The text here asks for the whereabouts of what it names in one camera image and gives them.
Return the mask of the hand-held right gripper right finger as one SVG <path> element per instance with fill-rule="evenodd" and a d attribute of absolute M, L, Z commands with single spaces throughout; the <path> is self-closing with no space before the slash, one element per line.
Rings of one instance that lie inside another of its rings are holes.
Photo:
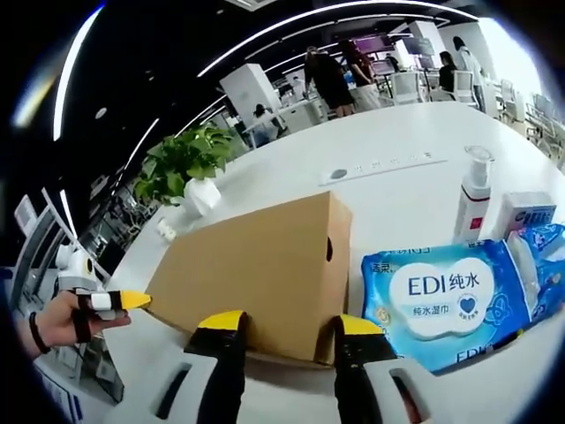
<path fill-rule="evenodd" d="M 398 357 L 383 329 L 348 314 L 332 319 L 335 398 L 342 423 L 444 423 L 438 379 Z"/>

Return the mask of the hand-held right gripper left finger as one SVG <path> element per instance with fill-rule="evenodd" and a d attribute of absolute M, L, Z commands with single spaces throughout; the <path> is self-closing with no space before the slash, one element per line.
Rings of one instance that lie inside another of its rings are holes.
<path fill-rule="evenodd" d="M 245 391 L 248 315 L 203 320 L 185 348 L 143 367 L 118 405 L 120 423 L 235 423 Z"/>

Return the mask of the person's left hand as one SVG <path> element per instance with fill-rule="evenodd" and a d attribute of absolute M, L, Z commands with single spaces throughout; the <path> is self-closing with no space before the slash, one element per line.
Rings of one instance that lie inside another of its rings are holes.
<path fill-rule="evenodd" d="M 128 326 L 131 322 L 127 312 L 113 321 L 104 321 L 80 310 L 78 297 L 70 291 L 59 292 L 35 318 L 38 334 L 47 347 L 85 343 L 105 329 Z"/>

